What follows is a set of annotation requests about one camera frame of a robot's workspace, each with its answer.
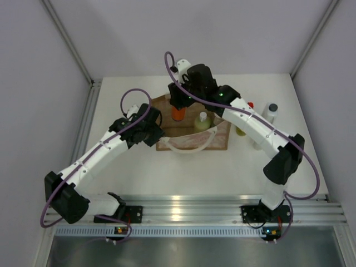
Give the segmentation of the burlap canvas tote bag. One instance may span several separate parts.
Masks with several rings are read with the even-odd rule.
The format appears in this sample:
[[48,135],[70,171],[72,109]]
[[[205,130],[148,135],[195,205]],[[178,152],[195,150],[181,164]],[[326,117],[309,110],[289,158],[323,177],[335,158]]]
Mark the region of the burlap canvas tote bag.
[[[191,154],[201,150],[227,150],[231,123],[216,117],[200,103],[193,103],[185,110],[184,118],[175,121],[171,117],[173,106],[170,96],[162,95],[152,100],[152,106],[162,113],[161,128],[164,137],[156,143],[156,151],[173,151]],[[211,120],[211,127],[203,132],[196,132],[194,122],[200,113],[206,112]]]

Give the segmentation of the orange bottle with blue cap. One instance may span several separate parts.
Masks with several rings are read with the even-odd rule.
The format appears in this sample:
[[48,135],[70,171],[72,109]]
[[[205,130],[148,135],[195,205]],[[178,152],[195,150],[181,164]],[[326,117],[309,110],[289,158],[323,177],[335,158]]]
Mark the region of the orange bottle with blue cap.
[[182,121],[185,117],[186,107],[178,109],[172,106],[171,117],[174,121]]

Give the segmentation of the light green lotion bottle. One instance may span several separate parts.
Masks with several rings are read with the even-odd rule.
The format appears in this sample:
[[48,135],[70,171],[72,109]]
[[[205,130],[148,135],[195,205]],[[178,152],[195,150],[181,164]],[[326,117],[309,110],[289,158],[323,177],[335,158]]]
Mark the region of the light green lotion bottle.
[[194,133],[208,130],[211,127],[211,118],[206,112],[200,112],[194,121]]

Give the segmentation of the yellow bottle with red cap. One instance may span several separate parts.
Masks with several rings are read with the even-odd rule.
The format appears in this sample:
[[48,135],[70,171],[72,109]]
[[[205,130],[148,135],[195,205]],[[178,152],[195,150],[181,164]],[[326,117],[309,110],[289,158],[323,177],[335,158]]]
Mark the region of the yellow bottle with red cap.
[[[252,102],[248,102],[248,105],[251,107],[251,108],[254,108],[254,104],[252,103]],[[235,127],[235,131],[236,131],[236,134],[238,135],[238,136],[245,136],[246,135],[246,133],[243,131],[243,130],[241,130],[239,127]]]

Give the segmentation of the white bottle with grey cap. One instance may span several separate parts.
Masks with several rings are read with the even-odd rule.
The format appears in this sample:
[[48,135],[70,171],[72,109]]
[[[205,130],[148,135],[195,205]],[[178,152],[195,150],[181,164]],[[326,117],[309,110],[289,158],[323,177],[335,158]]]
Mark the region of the white bottle with grey cap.
[[269,123],[273,124],[278,116],[278,105],[272,102],[266,104],[262,117],[265,118]]

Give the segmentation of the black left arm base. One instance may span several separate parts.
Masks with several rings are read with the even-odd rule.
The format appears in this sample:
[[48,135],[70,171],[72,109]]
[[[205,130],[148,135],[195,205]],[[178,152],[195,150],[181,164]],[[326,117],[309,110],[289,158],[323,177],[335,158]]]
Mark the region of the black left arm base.
[[114,215],[97,215],[94,217],[94,223],[117,223],[140,224],[144,208],[142,206],[126,205],[120,206]]

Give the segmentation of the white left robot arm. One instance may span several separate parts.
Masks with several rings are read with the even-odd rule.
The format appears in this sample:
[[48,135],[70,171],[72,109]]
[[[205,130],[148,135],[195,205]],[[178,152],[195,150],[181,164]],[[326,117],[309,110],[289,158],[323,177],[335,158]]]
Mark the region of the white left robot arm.
[[49,172],[44,178],[46,205],[51,206],[69,224],[86,215],[96,223],[120,222],[126,215],[126,203],[116,194],[90,195],[86,186],[98,177],[111,161],[144,142],[155,145],[164,135],[162,113],[143,103],[132,106],[128,117],[117,119],[104,136],[87,153],[59,173]]

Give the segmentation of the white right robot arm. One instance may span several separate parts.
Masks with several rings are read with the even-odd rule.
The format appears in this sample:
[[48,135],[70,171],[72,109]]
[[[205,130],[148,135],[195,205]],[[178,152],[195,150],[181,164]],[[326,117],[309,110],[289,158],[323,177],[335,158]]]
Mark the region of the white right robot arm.
[[172,82],[168,85],[171,104],[181,109],[200,103],[217,117],[241,128],[269,157],[263,173],[267,178],[259,202],[259,215],[272,221],[286,195],[289,178],[302,162],[305,139],[288,135],[251,108],[233,87],[218,85],[208,66],[188,61],[166,65]]

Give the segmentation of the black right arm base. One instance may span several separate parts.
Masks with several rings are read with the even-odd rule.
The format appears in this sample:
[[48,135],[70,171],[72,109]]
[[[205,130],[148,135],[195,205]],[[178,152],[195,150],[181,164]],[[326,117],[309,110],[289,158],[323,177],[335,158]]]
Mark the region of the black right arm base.
[[262,205],[243,205],[240,207],[243,223],[263,224],[278,223],[283,224],[290,221],[291,211],[288,205],[282,205],[275,210],[269,210]]

